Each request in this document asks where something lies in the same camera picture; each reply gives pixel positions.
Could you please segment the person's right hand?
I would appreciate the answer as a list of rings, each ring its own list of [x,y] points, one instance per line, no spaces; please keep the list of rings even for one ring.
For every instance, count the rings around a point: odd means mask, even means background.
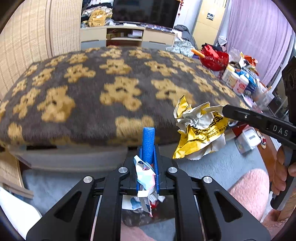
[[[284,191],[286,188],[287,175],[289,174],[292,177],[295,177],[296,174],[296,165],[293,163],[288,168],[284,166],[285,162],[285,153],[283,146],[281,146],[276,155],[276,163],[273,173],[273,181],[271,190],[275,195],[279,195],[280,192]]]

